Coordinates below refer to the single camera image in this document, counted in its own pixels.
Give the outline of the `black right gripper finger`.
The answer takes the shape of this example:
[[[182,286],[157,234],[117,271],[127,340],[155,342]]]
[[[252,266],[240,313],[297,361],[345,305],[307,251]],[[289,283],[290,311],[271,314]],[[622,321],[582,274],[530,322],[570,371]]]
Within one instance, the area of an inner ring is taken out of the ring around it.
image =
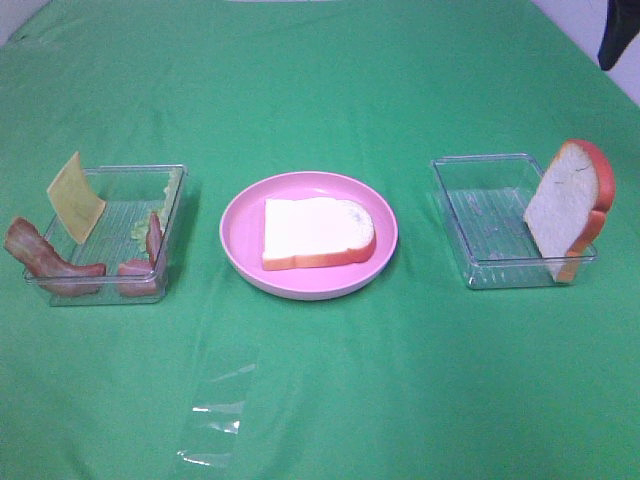
[[[639,0],[609,0],[606,24],[597,54],[602,71],[611,70],[639,33]]]

